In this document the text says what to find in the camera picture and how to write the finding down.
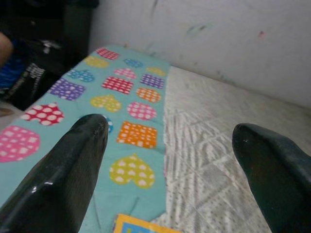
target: white quilted mattress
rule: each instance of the white quilted mattress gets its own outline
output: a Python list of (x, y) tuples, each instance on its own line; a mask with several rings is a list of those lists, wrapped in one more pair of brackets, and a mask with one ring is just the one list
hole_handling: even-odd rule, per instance
[(186, 233), (269, 233), (231, 147), (238, 123), (288, 136), (311, 154), (311, 111), (172, 67), (166, 97), (167, 212)]

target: colorful book cover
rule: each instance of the colorful book cover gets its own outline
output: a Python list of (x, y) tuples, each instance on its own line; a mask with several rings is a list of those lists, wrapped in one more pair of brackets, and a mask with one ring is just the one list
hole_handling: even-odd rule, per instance
[(128, 215), (119, 214), (113, 233), (181, 233), (166, 227), (143, 221)]

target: person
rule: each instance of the person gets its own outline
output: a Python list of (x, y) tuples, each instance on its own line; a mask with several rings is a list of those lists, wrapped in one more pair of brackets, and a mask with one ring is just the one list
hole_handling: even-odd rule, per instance
[(9, 60), (13, 53), (14, 47), (11, 40), (0, 32), (0, 69)]

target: yellow heart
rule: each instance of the yellow heart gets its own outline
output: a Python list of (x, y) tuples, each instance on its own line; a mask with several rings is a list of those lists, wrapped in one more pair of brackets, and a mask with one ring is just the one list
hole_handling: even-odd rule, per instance
[(157, 67), (148, 67), (147, 71), (154, 73), (158, 76), (165, 76), (166, 75), (166, 73), (163, 70), (161, 70), (160, 68), (157, 68)]
[(87, 63), (89, 66), (98, 68), (106, 68), (109, 66), (109, 63), (107, 61), (93, 56), (88, 56), (86, 59), (84, 59), (84, 62)]
[(133, 180), (140, 188), (150, 188), (155, 182), (155, 174), (148, 164), (136, 153), (117, 160), (109, 172), (113, 182), (123, 185)]
[(95, 96), (91, 99), (91, 105), (95, 108), (105, 108), (112, 113), (119, 111), (122, 107), (121, 103), (113, 95)]

